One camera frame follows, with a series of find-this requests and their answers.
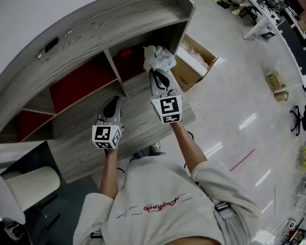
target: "white sweatshirt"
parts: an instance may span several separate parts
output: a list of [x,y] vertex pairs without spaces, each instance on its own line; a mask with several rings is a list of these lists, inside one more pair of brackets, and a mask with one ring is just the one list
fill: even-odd
[[[229,208],[218,212],[214,204],[220,202]],[[222,245],[246,245],[259,215],[221,164],[203,162],[189,177],[164,155],[143,157],[128,165],[115,200],[99,193],[86,196],[73,244],[162,245],[201,236]]]

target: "wooden desk surface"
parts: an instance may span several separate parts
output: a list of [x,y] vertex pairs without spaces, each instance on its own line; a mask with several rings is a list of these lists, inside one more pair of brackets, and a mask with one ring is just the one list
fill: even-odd
[[[121,121],[125,129],[119,143],[119,160],[172,133],[170,125],[161,124],[150,103],[148,74],[143,73],[124,85],[127,98],[119,84],[113,83],[71,107],[54,121],[55,140],[48,141],[48,144],[66,182],[92,174],[105,163],[104,151],[96,148],[91,137],[97,112],[110,97],[119,95],[122,100]],[[183,123],[194,120],[195,114],[183,96]]]

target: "table leg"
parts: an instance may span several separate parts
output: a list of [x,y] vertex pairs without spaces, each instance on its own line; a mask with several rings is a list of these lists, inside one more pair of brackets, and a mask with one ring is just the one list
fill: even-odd
[[259,21],[252,29],[248,31],[247,34],[243,36],[243,38],[246,40],[248,37],[256,33],[259,29],[264,28],[266,25],[269,24],[268,19],[264,16],[261,21]]

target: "sweatshirt sleeve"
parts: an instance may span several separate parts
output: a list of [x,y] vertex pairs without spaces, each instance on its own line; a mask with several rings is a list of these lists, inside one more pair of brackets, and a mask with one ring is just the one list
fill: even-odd
[[112,204],[113,199],[101,193],[86,195],[81,216],[73,235],[73,245],[89,244],[91,236],[95,237],[95,244],[105,244],[100,234],[101,225],[108,219]]
[[231,173],[219,162],[205,161],[194,168],[191,178],[211,199],[230,205],[234,217],[224,220],[214,213],[226,244],[249,244],[258,230],[261,211]]

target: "person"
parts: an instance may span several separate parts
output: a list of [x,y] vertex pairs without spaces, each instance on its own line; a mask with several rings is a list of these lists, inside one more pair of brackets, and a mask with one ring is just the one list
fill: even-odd
[[190,176],[157,147],[134,155],[118,190],[109,150],[100,193],[86,196],[74,245],[246,245],[260,210],[230,172],[208,161],[180,122],[171,124]]

